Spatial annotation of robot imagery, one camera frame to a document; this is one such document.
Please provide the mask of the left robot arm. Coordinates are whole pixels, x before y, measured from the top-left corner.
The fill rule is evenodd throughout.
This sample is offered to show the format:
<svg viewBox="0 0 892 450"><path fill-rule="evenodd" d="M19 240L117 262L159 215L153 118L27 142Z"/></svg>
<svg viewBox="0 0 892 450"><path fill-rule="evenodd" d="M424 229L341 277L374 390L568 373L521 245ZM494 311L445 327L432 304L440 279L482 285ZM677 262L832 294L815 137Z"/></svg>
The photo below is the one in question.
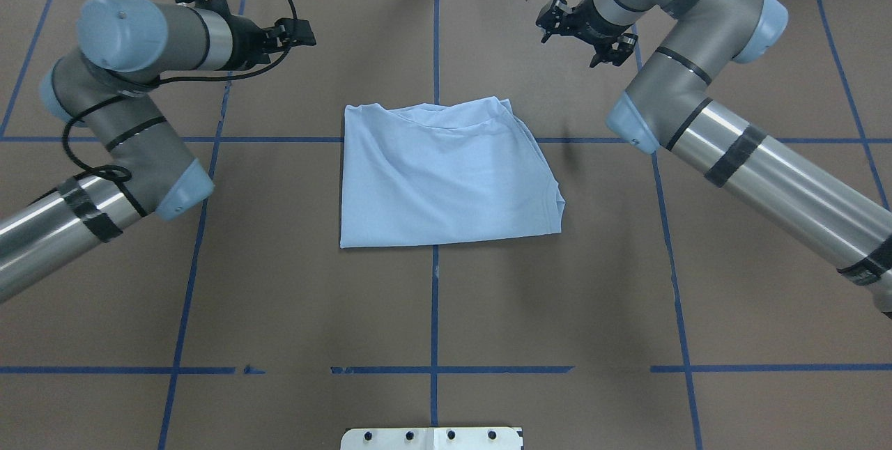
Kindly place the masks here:
<svg viewBox="0 0 892 450"><path fill-rule="evenodd" d="M316 38L307 20L287 16L262 28L230 13L226 0L202 6L150 0L89 0L77 19L77 46L42 79L40 95L65 123L90 129L111 164L89 166L2 221L2 301L149 215L173 219L213 193L209 173L150 97L169 71L259 75Z"/></svg>

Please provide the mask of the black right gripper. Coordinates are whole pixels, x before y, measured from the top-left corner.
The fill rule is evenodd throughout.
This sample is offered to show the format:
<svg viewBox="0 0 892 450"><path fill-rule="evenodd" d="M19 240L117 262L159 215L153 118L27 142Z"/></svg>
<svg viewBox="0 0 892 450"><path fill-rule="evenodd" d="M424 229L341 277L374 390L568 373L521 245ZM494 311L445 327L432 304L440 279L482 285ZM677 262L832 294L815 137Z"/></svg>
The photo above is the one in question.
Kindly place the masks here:
<svg viewBox="0 0 892 450"><path fill-rule="evenodd" d="M625 32L630 24L614 24L596 9L594 0L580 0L574 8L567 0L551 0L542 6L535 21L541 31L541 44L552 36L576 36L594 46L590 68L621 66L638 44L638 35Z"/></svg>

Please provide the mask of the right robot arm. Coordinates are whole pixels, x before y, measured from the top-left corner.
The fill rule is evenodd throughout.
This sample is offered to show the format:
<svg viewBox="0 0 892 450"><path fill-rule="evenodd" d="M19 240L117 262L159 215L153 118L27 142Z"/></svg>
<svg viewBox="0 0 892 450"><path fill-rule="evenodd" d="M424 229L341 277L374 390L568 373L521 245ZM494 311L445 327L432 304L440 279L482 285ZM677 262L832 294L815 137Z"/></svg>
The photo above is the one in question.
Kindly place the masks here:
<svg viewBox="0 0 892 450"><path fill-rule="evenodd" d="M672 28L606 116L619 139L659 149L694 168L821 257L890 314L890 212L723 103L727 71L755 62L790 21L778 0L548 0L536 19L542 41L564 36L593 48L592 67L621 66L631 28L657 11Z"/></svg>

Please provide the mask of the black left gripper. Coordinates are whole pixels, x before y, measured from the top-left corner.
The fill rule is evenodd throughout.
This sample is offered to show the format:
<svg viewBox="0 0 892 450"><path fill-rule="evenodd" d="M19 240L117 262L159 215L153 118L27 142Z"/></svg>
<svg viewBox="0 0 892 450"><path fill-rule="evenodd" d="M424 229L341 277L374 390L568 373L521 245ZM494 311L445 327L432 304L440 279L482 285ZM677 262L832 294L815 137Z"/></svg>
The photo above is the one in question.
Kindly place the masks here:
<svg viewBox="0 0 892 450"><path fill-rule="evenodd" d="M270 65L270 54L293 47L316 46L308 20L282 17L265 31L241 15L227 16L226 24L232 37L226 71L247 71L256 65Z"/></svg>

